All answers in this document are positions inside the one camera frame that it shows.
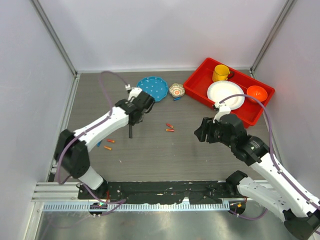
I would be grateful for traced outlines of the black remote control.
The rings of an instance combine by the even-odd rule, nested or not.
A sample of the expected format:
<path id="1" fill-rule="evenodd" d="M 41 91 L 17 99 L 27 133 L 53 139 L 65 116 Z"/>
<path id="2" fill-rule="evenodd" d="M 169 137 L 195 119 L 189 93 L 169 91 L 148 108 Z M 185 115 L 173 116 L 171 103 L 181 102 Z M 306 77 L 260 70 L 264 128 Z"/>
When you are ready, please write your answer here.
<path id="1" fill-rule="evenodd" d="M 133 126 L 131 124 L 129 124 L 129 133 L 128 133 L 128 137 L 130 139 L 133 138 Z"/>

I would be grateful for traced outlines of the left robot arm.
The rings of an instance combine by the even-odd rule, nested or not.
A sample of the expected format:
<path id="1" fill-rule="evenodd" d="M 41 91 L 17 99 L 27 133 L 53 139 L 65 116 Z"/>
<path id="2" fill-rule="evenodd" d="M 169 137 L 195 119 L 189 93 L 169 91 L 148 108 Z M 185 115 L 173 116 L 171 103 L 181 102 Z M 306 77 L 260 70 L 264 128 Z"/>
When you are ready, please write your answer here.
<path id="1" fill-rule="evenodd" d="M 60 168 L 63 168 L 72 178 L 81 181 L 93 198 L 104 198 L 108 182 L 91 166 L 89 152 L 116 130 L 127 125 L 131 129 L 140 123 L 154 104 L 155 99 L 151 95 L 135 87 L 127 99 L 119 100 L 109 112 L 87 126 L 73 132 L 63 130 L 53 155 L 57 161 L 57 181 L 63 183 L 60 179 Z"/>

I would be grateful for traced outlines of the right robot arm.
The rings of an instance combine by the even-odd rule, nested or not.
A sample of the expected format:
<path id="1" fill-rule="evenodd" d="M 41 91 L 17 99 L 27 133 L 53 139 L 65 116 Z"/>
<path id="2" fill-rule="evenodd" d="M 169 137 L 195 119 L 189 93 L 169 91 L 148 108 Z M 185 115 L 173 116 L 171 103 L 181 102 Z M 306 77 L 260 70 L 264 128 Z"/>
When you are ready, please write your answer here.
<path id="1" fill-rule="evenodd" d="M 259 173 L 273 187 L 260 185 L 247 174 L 236 171 L 226 180 L 226 193 L 256 201 L 276 215 L 299 240 L 308 240 L 320 227 L 320 200 L 304 188 L 276 159 L 260 138 L 249 135 L 235 114 L 219 119 L 205 117 L 194 131 L 200 142 L 222 143 L 233 155 Z"/>

